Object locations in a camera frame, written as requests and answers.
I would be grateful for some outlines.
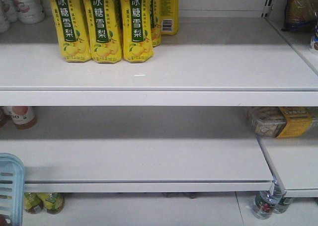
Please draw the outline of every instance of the plastic bottle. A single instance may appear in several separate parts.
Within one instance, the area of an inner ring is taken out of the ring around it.
[[[44,19],[44,11],[40,0],[13,0],[18,9],[18,18],[26,24],[33,24]]]
[[[282,198],[282,191],[278,185],[277,180],[274,180],[273,194],[270,191],[259,191],[256,194],[254,204],[252,206],[252,213],[260,220],[268,219],[275,210],[275,207]]]
[[[30,106],[6,106],[13,123],[18,129],[28,129],[37,122],[34,109]]]
[[[55,215],[64,208],[64,197],[61,193],[36,193],[42,200],[46,212]]]
[[[6,15],[4,14],[3,4],[0,1],[0,33],[4,33],[6,31],[8,31],[9,28],[10,28],[10,23],[9,23]]]
[[[43,202],[35,193],[24,193],[24,210],[30,214],[37,214],[43,209]]]
[[[3,3],[4,14],[6,15],[9,22],[15,22],[18,20],[16,8],[13,4],[13,0],[1,0]]]
[[[290,204],[293,202],[294,198],[289,198],[289,197],[283,197],[278,205],[275,207],[274,213],[276,214],[282,214],[286,212]]]
[[[1,109],[0,109],[0,128],[2,128],[6,123],[6,118],[5,115],[2,113]]]

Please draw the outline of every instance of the packaged food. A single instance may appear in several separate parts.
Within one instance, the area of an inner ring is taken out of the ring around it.
[[[124,59],[141,63],[154,55],[150,22],[151,0],[121,0]]]
[[[156,47],[161,43],[161,0],[151,0],[150,22],[153,47]]]
[[[37,122],[35,111],[30,106],[6,106],[11,119],[18,129],[28,129]]]
[[[4,113],[0,109],[0,128],[2,128],[6,123],[6,118]]]
[[[318,0],[287,0],[284,26],[292,31],[312,31],[317,12]]]
[[[113,64],[120,61],[123,54],[119,0],[83,1],[93,60],[101,64]]]
[[[10,29],[10,23],[4,14],[3,4],[0,1],[0,33],[4,33]]]
[[[3,11],[9,22],[15,22],[18,20],[16,8],[13,4],[13,0],[0,0],[3,3]]]
[[[179,0],[161,0],[161,33],[175,35],[179,30]]]
[[[318,107],[247,107],[246,118],[262,137],[298,137],[318,125]]]
[[[46,212],[55,215],[64,208],[64,197],[61,193],[36,193],[42,200]]]
[[[44,11],[40,0],[13,0],[22,23],[33,24],[44,19]]]
[[[35,193],[24,193],[24,210],[30,214],[37,214],[43,209],[42,200]]]
[[[82,0],[50,0],[62,57],[70,63],[91,59]]]

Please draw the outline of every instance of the yellow bottle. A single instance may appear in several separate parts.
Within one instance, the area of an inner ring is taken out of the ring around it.
[[[175,35],[179,30],[179,0],[161,0],[161,34]]]
[[[151,0],[121,0],[124,59],[141,63],[154,55],[150,22]]]
[[[91,59],[82,0],[50,0],[62,57],[67,62]]]
[[[151,0],[151,38],[153,40],[153,47],[161,43],[161,0]]]
[[[119,0],[83,0],[86,10],[91,56],[101,64],[113,64],[123,57]]]

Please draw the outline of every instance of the shopping basket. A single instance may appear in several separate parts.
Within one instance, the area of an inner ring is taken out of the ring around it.
[[[0,153],[0,217],[10,226],[22,226],[24,175],[19,158]]]

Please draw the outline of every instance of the white shelf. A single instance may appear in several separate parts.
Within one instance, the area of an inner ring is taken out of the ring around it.
[[[32,192],[267,190],[272,175],[239,107],[38,107],[1,129]]]
[[[262,18],[184,18],[143,64],[66,63],[50,18],[14,23],[0,52],[5,106],[318,106],[318,76]]]
[[[316,226],[318,200],[296,198],[283,214],[272,214],[266,220],[257,219],[251,212],[256,192],[237,192],[238,204],[244,226]]]
[[[318,197],[317,129],[298,138],[260,138],[259,143],[286,197]]]
[[[318,74],[318,56],[309,51],[309,44],[312,38],[312,32],[293,32],[282,31],[284,22],[271,20],[270,23],[295,50],[295,52]]]
[[[58,215],[24,213],[23,224],[59,226],[243,226],[234,192],[196,199],[162,194],[71,194]]]

